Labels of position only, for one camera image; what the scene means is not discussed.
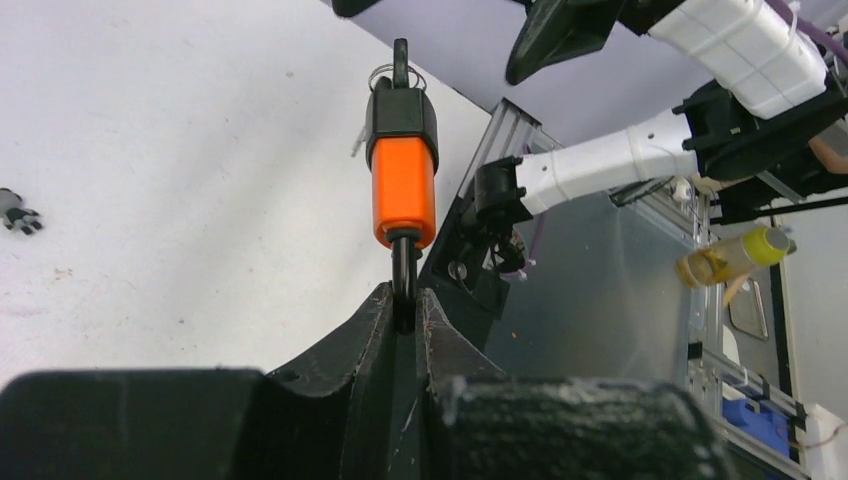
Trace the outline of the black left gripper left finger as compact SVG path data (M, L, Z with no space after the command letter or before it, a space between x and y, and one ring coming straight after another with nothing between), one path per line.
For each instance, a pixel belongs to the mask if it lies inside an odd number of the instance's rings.
M392 291L280 368L41 371L1 394L5 479L384 479Z

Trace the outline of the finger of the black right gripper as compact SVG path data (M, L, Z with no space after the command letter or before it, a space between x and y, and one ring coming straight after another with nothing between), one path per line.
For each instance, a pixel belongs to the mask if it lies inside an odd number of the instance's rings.
M333 12L341 18L353 18L381 0L331 0Z
M517 86L541 69L601 50L624 7L623 0L540 0L509 55L505 80Z

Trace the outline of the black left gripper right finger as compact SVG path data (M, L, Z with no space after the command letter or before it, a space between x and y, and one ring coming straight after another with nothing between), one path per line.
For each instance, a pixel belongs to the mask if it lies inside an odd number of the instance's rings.
M675 385L506 374L419 292L424 479L732 479L722 439Z

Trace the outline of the black keys of orange padlock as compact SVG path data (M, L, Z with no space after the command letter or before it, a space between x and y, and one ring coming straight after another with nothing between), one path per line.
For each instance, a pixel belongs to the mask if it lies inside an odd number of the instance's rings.
M366 151L366 162L380 139L414 137L437 153L437 120L427 96L427 81L409 62L408 41L394 40L392 61L376 67L367 79L369 97L363 126L351 155Z

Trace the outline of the orange padlock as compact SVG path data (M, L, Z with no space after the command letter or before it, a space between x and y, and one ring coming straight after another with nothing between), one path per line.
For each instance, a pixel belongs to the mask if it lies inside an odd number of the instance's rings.
M373 231L391 251L396 330L414 330L419 252L436 236L438 127L421 88L381 76L366 113L366 163L372 175Z

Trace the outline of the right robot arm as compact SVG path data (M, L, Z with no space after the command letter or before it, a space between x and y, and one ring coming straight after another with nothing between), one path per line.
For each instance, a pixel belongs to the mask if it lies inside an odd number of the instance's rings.
M623 130L481 166L466 217L478 228L638 181L756 176L847 111L820 52L846 49L780 1L529 1L525 12L505 70L512 85L599 51L616 24L670 45L712 80Z

